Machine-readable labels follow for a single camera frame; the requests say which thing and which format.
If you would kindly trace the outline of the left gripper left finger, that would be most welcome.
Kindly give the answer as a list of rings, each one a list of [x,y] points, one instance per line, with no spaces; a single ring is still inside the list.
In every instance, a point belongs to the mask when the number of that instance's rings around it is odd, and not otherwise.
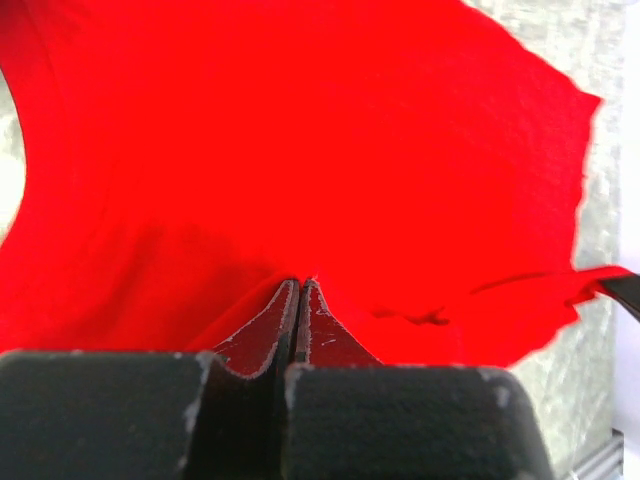
[[[1,358],[5,479],[272,479],[299,285],[199,353]]]

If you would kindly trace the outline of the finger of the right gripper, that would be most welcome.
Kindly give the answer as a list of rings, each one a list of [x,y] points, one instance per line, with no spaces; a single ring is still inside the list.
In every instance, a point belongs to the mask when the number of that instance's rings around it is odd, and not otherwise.
[[[631,274],[601,280],[604,292],[618,302],[634,318],[640,318],[640,277]]]

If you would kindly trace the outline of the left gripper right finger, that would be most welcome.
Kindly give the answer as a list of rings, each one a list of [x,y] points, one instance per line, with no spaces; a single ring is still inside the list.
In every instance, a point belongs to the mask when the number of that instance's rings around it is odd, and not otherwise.
[[[285,374],[287,479],[550,479],[531,402],[495,368],[385,366],[304,285]]]

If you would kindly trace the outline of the red t shirt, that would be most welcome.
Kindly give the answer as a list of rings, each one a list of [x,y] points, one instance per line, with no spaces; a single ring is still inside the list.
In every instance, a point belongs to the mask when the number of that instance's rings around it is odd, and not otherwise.
[[[460,1],[5,1],[26,186],[5,351],[198,351],[289,278],[376,359],[509,366],[572,257],[598,97]]]

